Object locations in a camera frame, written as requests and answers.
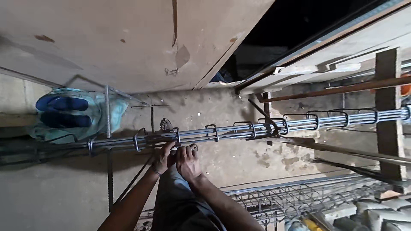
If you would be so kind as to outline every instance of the bracelet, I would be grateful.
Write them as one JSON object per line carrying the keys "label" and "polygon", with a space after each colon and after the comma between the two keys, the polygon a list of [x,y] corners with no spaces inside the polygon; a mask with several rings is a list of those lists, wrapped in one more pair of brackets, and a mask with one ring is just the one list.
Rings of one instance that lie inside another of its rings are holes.
{"label": "bracelet", "polygon": [[158,176],[161,176],[161,173],[159,173],[159,172],[155,169],[154,165],[152,165],[152,167],[153,167],[153,171],[154,171]]}

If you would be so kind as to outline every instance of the wooden post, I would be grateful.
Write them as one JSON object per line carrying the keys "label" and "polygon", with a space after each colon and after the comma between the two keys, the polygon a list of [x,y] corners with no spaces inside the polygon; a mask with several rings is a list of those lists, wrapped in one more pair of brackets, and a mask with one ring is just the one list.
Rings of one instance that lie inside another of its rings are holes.
{"label": "wooden post", "polygon": [[[269,98],[271,98],[271,92],[264,92],[263,99]],[[271,102],[264,103],[264,112],[271,118]],[[267,141],[267,144],[270,146],[274,145],[272,141]]]}
{"label": "wooden post", "polygon": [[[399,49],[391,49],[377,53],[375,62],[375,81],[395,79],[401,75]],[[378,111],[401,108],[401,87],[377,89],[375,107]],[[400,120],[384,121],[377,124],[378,152],[385,155],[405,157]],[[380,162],[381,173],[387,178],[401,180],[405,177],[403,166]],[[404,193],[404,188],[395,187],[394,191]]]}

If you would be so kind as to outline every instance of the dark opening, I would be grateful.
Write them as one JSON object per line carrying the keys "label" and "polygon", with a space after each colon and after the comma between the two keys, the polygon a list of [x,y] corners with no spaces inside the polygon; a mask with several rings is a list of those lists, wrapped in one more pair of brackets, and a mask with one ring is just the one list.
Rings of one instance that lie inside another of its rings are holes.
{"label": "dark opening", "polygon": [[384,2],[276,0],[211,82],[247,79],[291,49],[326,32],[330,26],[353,20]]}

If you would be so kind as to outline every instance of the steel rebar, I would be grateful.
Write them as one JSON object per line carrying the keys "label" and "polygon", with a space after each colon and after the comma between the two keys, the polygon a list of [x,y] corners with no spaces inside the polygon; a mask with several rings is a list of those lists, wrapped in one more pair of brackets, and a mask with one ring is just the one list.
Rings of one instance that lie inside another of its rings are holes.
{"label": "steel rebar", "polygon": [[[408,120],[410,118],[410,106],[405,106],[401,109],[388,110],[388,111],[376,111],[375,109],[356,109],[357,112],[368,110],[370,112],[364,113],[352,113],[353,109],[345,110],[330,110],[330,111],[309,111],[307,114],[286,114],[282,118],[272,118],[276,126],[279,128],[281,135],[286,135],[290,132],[302,131],[302,130],[318,130],[320,128],[328,127],[347,127],[350,125],[358,124],[376,124],[382,121],[390,120]],[[318,114],[313,113],[326,113],[328,117],[320,117]],[[304,116],[302,120],[287,120],[289,116]],[[235,122],[233,126],[217,127],[215,125],[208,125],[204,129],[195,129],[188,131],[178,131],[174,129],[171,132],[164,134],[145,134],[135,135],[128,138],[113,138],[93,140],[92,142],[75,142],[69,144],[51,144],[36,142],[36,149],[40,153],[40,156],[48,158],[45,153],[53,153],[59,150],[92,150],[93,152],[112,148],[113,151],[140,151],[146,148],[161,147],[164,142],[168,141],[180,141],[181,145],[190,143],[200,143],[207,141],[220,141],[224,139],[237,139],[237,138],[263,138],[274,136],[272,133],[275,128],[271,123],[265,122],[254,124],[252,122]],[[12,151],[0,152],[0,162],[4,163],[1,157],[7,155],[21,154],[24,152],[33,152],[34,147],[23,146],[16,147]]]}

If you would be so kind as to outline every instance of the wrist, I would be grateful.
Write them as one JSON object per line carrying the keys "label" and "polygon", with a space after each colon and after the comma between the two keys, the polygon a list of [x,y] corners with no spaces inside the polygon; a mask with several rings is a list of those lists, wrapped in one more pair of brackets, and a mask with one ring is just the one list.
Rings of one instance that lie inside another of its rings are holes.
{"label": "wrist", "polygon": [[150,175],[156,176],[158,178],[162,174],[161,172],[156,170],[156,168],[153,165],[148,168],[147,173],[149,173]]}
{"label": "wrist", "polygon": [[201,188],[201,186],[207,181],[207,177],[201,173],[197,177],[194,177],[192,180],[190,180],[189,185],[192,186],[195,189]]}

